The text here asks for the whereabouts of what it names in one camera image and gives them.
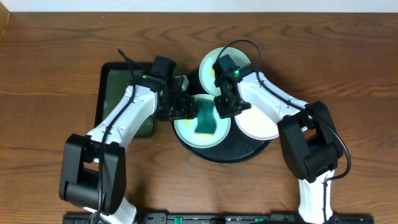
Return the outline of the green yellow sponge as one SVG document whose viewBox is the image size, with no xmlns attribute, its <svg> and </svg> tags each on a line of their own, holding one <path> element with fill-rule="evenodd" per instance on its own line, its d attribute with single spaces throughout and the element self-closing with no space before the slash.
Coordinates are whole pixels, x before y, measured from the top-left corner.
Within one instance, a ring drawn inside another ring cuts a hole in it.
<svg viewBox="0 0 398 224">
<path fill-rule="evenodd" d="M 214 102 L 199 99 L 195 102 L 197 109 L 197 126 L 194 130 L 195 134 L 214 135 L 217 127 L 215 117 L 213 115 Z"/>
</svg>

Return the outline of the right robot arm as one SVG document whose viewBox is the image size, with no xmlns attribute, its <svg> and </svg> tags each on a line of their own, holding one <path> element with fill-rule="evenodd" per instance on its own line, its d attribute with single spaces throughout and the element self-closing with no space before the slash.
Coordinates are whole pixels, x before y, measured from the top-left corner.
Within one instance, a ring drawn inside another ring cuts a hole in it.
<svg viewBox="0 0 398 224">
<path fill-rule="evenodd" d="M 251 64 L 215 62 L 212 69 L 221 90 L 215 98 L 220 117 L 256 107 L 270 118 L 277 126 L 284 161 L 299 180 L 299 215 L 306 223 L 328 223 L 333 216 L 330 182 L 337 178 L 338 159 L 350 155 L 327 106 L 290 96 Z"/>
</svg>

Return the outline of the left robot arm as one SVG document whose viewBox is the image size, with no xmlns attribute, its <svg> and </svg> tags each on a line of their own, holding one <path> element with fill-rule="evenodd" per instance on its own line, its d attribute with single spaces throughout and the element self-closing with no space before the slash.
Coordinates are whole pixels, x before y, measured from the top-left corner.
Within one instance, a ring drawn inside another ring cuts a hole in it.
<svg viewBox="0 0 398 224">
<path fill-rule="evenodd" d="M 195 116 L 189 81 L 138 75 L 115 108 L 86 135 L 65 142 L 59 197 L 92 213 L 89 223 L 134 223 L 136 207 L 126 191 L 126 149 L 150 116 L 161 120 Z"/>
</svg>

